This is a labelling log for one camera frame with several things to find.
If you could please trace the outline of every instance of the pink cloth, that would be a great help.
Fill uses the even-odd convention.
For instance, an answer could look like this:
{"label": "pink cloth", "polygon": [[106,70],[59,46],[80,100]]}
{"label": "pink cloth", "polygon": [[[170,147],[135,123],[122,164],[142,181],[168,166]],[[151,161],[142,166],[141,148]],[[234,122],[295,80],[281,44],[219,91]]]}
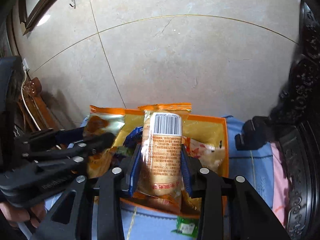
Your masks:
{"label": "pink cloth", "polygon": [[272,211],[286,227],[287,215],[286,207],[289,204],[289,181],[282,167],[283,157],[275,143],[271,143],[273,154],[273,173],[274,173],[274,194]]}

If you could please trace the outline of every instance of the food package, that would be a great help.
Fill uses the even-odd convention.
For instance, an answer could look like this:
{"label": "food package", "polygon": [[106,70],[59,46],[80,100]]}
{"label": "food package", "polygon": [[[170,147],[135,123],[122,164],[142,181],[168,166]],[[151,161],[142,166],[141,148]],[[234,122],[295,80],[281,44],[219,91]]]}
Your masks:
{"label": "food package", "polygon": [[130,200],[136,204],[172,214],[179,214],[181,210],[181,192],[178,188],[174,193],[162,196],[150,196],[136,191]]}
{"label": "food package", "polygon": [[139,190],[147,195],[170,194],[179,187],[182,122],[190,103],[141,106],[144,110]]}
{"label": "food package", "polygon": [[133,131],[125,138],[123,146],[135,150],[137,144],[141,144],[143,126],[136,127]]}
{"label": "food package", "polygon": [[193,210],[195,210],[197,212],[201,212],[202,198],[200,198],[200,197],[191,198],[185,189],[181,190],[181,193],[182,193],[183,201],[187,204],[187,206],[189,206],[190,208],[192,208]]}
{"label": "food package", "polygon": [[171,232],[191,236],[196,238],[198,236],[198,219],[177,217],[177,229]]}
{"label": "food package", "polygon": [[218,168],[225,158],[225,149],[221,142],[215,147],[183,136],[182,144],[186,147],[189,156],[199,159],[203,167],[218,173]]}
{"label": "food package", "polygon": [[[106,132],[111,132],[117,135],[120,129],[124,126],[124,109],[123,114],[119,114],[120,109],[114,108],[99,108],[90,106],[90,116],[87,125],[84,127],[84,136],[100,135]],[[100,153],[89,156],[87,173],[89,178],[102,176],[108,171],[113,157],[109,149],[105,149]]]}
{"label": "food package", "polygon": [[122,108],[100,108],[90,106],[90,115],[84,127],[84,136],[111,132],[117,135],[124,126],[125,111]]}

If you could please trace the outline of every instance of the blue wrapper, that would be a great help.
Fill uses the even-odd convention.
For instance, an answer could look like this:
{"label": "blue wrapper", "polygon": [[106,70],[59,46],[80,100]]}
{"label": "blue wrapper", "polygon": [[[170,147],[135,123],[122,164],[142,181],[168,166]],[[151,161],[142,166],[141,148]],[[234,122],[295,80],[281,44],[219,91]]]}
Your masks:
{"label": "blue wrapper", "polygon": [[133,131],[125,138],[123,146],[135,149],[138,143],[142,141],[143,126],[136,127]]}

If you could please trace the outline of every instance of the marble floor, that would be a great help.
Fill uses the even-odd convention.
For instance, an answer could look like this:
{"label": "marble floor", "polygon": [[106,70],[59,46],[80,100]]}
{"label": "marble floor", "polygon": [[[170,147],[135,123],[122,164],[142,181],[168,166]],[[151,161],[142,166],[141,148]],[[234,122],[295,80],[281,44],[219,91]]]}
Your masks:
{"label": "marble floor", "polygon": [[25,36],[13,8],[19,53],[67,129],[90,104],[191,102],[193,114],[268,115],[298,41],[300,0],[70,2],[57,0]]}

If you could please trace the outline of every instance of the cylindrical snack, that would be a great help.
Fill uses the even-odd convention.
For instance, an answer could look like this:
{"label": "cylindrical snack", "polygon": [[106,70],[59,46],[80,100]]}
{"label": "cylindrical snack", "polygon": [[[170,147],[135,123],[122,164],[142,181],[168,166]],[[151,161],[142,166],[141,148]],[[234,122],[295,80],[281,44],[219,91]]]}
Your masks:
{"label": "cylindrical snack", "polygon": [[139,189],[148,195],[169,194],[179,186],[182,118],[165,107],[157,110],[146,111],[142,133]]}

